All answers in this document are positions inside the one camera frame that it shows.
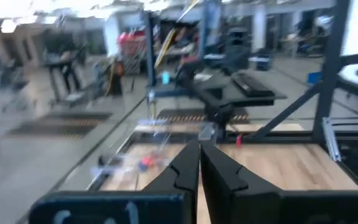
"wooden tabletop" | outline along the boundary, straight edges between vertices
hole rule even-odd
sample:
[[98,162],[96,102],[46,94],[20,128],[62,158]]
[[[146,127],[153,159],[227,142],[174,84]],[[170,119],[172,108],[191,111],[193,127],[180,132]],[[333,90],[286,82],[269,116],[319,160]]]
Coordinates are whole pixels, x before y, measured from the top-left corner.
[[[243,124],[241,131],[255,129]],[[301,129],[297,124],[282,124],[278,129]],[[167,144],[161,151],[164,158],[173,159],[184,144]],[[136,166],[141,157],[157,150],[159,144],[133,144],[123,167]],[[356,190],[358,186],[314,144],[222,144],[219,148],[238,163],[283,190]],[[153,167],[146,172],[116,172],[101,190],[142,190],[164,167]],[[198,189],[198,223],[210,223],[208,208],[201,183]]]
[[[263,124],[233,124],[227,125],[227,131],[234,131],[233,127],[238,131],[257,131]],[[299,124],[279,124],[272,131],[302,131],[303,128]],[[169,131],[171,133],[188,132],[198,133],[200,131],[200,123],[194,124],[174,124],[174,125],[138,125],[134,131],[140,132],[162,132]]]

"ceiling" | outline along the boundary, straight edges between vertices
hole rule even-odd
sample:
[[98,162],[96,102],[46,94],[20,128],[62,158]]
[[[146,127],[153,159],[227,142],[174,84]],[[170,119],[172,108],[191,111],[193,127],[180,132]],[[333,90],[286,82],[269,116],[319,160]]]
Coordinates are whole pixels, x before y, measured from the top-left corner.
[[[301,0],[222,0],[224,4],[254,3],[254,4],[290,4]],[[43,17],[96,17],[108,18],[116,12],[133,12],[141,9],[162,10],[172,7],[189,5],[192,0],[0,0],[1,19],[26,18],[33,21],[34,15],[38,21]]]

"gray floor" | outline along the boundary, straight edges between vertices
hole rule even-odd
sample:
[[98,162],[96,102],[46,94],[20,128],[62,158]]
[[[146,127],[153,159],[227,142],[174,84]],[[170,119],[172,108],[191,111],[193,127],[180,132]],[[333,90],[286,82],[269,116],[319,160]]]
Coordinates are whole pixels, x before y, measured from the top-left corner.
[[[273,69],[269,72],[248,73],[274,86],[287,95],[288,99],[277,101],[269,107],[248,108],[250,120],[253,123],[267,123],[290,103],[301,96],[307,89],[306,78],[310,72],[321,68],[318,59],[289,59],[275,58]],[[83,82],[92,80],[90,71],[81,73]],[[147,117],[147,105],[143,102],[120,125],[121,120],[138,104],[145,95],[146,79],[137,78],[133,93],[128,93],[130,78],[124,80],[123,97],[108,98],[98,101],[93,107],[78,106],[71,110],[86,113],[112,112],[108,121],[99,125],[84,139],[48,140],[43,139],[7,139],[3,134],[24,121],[35,119],[49,113],[48,101],[52,98],[49,80],[45,70],[32,72],[29,75],[30,85],[25,89],[25,95],[30,100],[37,99],[35,108],[27,111],[1,112],[2,104],[9,98],[0,96],[0,223],[14,223],[31,204],[51,189],[84,190],[89,186],[93,176],[90,169],[96,165],[97,158],[102,153],[110,153],[119,148],[125,138],[130,135],[133,127],[141,118]],[[358,97],[347,100],[341,90],[335,92],[335,102],[331,117],[335,123],[358,123]],[[161,99],[158,101],[158,110],[165,108],[202,108],[197,100],[188,98]],[[286,123],[299,123],[305,129],[311,129],[316,107],[316,97],[307,102],[302,108],[293,113]],[[66,108],[54,108],[62,113]],[[80,166],[76,166],[85,156],[89,156]],[[65,174],[70,174],[63,185],[56,185]]]

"wooden table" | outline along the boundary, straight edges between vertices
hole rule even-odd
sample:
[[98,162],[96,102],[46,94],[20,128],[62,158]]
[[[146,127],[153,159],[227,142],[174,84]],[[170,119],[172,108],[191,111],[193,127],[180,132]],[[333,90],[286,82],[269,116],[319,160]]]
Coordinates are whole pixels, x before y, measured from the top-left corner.
[[[253,131],[259,127],[258,124],[242,124],[237,125],[236,128],[240,128],[241,131]],[[298,124],[281,124],[276,130],[300,129]],[[148,129],[146,126],[139,126],[137,130]],[[129,158],[124,161],[123,166],[136,165],[139,162],[139,155],[147,154],[158,147],[159,145],[156,144],[133,144],[127,153]],[[162,156],[174,158],[183,147],[184,144],[168,144],[163,148]],[[244,144],[241,147],[222,144],[219,148],[252,172],[283,190],[358,189],[350,177],[319,146],[314,144]],[[104,183],[101,190],[142,190],[163,169],[163,167],[153,167],[143,173],[115,174]],[[197,219],[198,223],[210,223],[201,175],[198,187]]]

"black metal frame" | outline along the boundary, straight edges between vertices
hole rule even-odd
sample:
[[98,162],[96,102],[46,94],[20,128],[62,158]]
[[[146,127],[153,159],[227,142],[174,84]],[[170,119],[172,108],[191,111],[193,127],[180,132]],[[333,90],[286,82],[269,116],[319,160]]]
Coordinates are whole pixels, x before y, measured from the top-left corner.
[[197,223],[200,180],[212,224],[358,223],[358,190],[283,190],[196,139],[141,191],[46,195],[29,223]]
[[146,56],[147,56],[147,77],[149,78],[149,86],[153,87],[157,83],[155,77],[155,55],[154,55],[154,37],[153,37],[153,19],[152,12],[145,11],[143,15],[145,22],[145,36],[146,36]]
[[[350,0],[337,0],[336,13],[334,17],[333,31],[329,36],[328,48],[326,49],[326,61],[323,65],[323,79],[320,83],[312,86],[306,93],[294,101],[288,108],[282,111],[278,116],[271,120],[264,127],[256,132],[235,132],[227,133],[223,144],[234,144],[238,135],[242,136],[244,143],[264,143],[264,144],[318,144],[325,151],[326,140],[323,134],[323,118],[329,117],[331,111],[334,89],[337,87],[337,73],[344,66],[358,63],[358,55],[341,57],[342,37],[346,26],[347,12],[349,10]],[[271,132],[271,130],[284,121],[289,115],[305,104],[316,94],[319,94],[316,116],[312,131],[280,131]],[[358,142],[358,131],[336,131],[336,140],[339,144],[346,142]],[[120,148],[121,152],[126,152],[134,142],[153,142],[154,133],[132,133],[125,145]],[[188,133],[172,133],[170,142],[183,142],[184,139],[194,137]],[[358,178],[342,162],[337,164],[346,172],[358,185]],[[90,190],[97,190],[103,181],[94,182]]]
[[[240,133],[228,132],[227,137],[224,142],[221,144],[236,144],[238,135],[242,136],[242,142],[247,140],[247,136],[252,134],[252,131],[243,131]],[[167,144],[185,144],[186,142],[191,141],[195,138],[196,134],[194,133],[169,133],[170,137]],[[134,144],[142,143],[161,143],[161,138],[159,136],[166,136],[166,132],[161,133],[151,133],[151,132],[133,132],[124,142],[124,144],[118,149],[119,153],[126,153]],[[358,142],[358,131],[336,131],[336,139],[338,144],[357,144]],[[268,133],[262,142],[253,141],[248,142],[248,144],[313,144],[312,141],[313,132],[311,131],[275,131]],[[319,144],[322,149],[326,152],[327,147],[325,144]],[[336,161],[336,164],[358,185],[358,177],[350,170],[343,162]],[[114,161],[109,161],[109,166],[116,166],[117,164]],[[94,181],[89,185],[88,190],[97,191],[101,188],[104,182],[110,177],[109,174],[99,175]]]

